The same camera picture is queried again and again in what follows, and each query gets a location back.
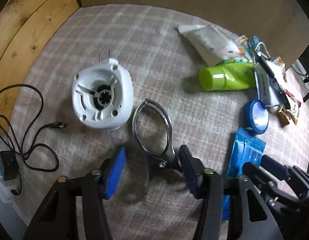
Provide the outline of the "blue round lidded container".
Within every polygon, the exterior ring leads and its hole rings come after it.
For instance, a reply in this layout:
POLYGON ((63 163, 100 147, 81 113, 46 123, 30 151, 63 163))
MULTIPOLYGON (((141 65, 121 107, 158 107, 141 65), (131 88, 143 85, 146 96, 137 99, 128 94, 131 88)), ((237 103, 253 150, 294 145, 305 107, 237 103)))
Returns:
POLYGON ((263 134, 269 125, 269 111, 260 100, 254 99, 244 107, 244 122, 251 134, 263 134))

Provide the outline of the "blue foil sachet pack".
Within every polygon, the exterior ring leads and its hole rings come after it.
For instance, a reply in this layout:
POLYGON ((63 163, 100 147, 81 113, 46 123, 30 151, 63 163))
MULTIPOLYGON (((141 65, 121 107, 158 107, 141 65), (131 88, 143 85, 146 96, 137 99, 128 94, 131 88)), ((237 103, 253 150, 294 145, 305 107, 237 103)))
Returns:
POLYGON ((243 174, 242 168, 244 163, 247 162, 259 167, 265 146, 266 142, 250 135, 246 129, 239 127, 235 135, 225 176, 237 178, 240 174, 243 174))

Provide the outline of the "gold candy wrappers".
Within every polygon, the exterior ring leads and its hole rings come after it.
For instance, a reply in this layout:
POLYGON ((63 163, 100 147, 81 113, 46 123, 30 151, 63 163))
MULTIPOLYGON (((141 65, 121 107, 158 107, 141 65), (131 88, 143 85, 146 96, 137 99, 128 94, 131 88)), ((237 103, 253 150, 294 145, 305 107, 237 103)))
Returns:
POLYGON ((291 123, 297 125, 299 112, 301 107, 301 102, 288 90, 284 90, 285 95, 290 104, 290 108, 286 108, 285 106, 280 106, 277 111, 277 116, 282 127, 285 127, 291 123))

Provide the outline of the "white round appliance base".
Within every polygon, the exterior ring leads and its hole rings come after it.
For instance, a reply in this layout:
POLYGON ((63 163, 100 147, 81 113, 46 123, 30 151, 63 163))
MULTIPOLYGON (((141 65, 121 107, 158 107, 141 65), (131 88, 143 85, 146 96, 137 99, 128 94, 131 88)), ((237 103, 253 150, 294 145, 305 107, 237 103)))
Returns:
POLYGON ((118 129, 132 113, 132 79, 116 59, 100 61, 78 72, 71 91, 74 112, 89 128, 118 129))

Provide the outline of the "plaid table cloth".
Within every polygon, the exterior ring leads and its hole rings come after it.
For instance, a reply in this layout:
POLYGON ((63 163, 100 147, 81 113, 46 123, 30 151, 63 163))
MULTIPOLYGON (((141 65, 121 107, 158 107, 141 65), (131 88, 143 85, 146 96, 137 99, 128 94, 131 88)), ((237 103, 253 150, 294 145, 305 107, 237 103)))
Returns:
POLYGON ((165 149, 168 115, 174 150, 186 145, 203 165, 225 172, 235 134, 245 125, 244 107, 257 95, 255 89, 202 89, 199 72, 206 65, 178 31, 193 24, 208 22, 158 7, 110 4, 78 9, 56 31, 27 73, 11 116, 25 149, 34 140, 48 145, 20 163, 23 189, 16 202, 26 223, 59 176, 84 176, 124 146, 118 189, 103 203, 112 237, 193 238, 202 202, 180 172, 168 168, 150 176, 146 156, 165 149), (129 72, 133 109, 140 113, 103 131, 78 119, 72 86, 79 72, 111 57, 129 72))

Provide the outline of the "green plastic bottle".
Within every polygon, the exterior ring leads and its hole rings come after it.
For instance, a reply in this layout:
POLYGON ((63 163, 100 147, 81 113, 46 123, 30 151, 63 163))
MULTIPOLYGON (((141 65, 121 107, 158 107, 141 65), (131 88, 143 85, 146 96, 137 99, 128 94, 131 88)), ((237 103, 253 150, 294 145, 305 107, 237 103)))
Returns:
POLYGON ((205 91, 256 88, 252 63, 225 63, 203 68, 199 82, 205 91))

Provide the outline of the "black power adapter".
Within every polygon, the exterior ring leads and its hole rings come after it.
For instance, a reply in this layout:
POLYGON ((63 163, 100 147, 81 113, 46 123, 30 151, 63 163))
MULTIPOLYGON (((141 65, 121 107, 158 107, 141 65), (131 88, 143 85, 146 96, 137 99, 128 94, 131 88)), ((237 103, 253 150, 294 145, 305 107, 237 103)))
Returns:
POLYGON ((12 151, 0 151, 0 171, 4 181, 16 179, 19 165, 12 151))

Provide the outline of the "silver carabiner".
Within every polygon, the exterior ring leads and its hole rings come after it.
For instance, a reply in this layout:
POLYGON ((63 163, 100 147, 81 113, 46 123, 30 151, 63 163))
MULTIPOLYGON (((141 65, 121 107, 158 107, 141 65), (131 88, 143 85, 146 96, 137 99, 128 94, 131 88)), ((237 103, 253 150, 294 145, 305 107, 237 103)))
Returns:
POLYGON ((266 44, 264 42, 258 42, 254 48, 254 51, 259 55, 263 56, 266 60, 270 61, 272 59, 269 51, 267 50, 266 44))

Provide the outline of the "white plastic pouch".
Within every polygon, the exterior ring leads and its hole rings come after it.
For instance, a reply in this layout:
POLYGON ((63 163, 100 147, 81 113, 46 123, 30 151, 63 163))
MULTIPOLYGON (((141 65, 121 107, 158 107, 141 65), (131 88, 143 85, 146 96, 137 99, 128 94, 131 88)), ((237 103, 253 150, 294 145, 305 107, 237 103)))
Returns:
POLYGON ((180 25, 178 31, 196 48, 208 66, 245 54, 238 35, 219 25, 180 25))

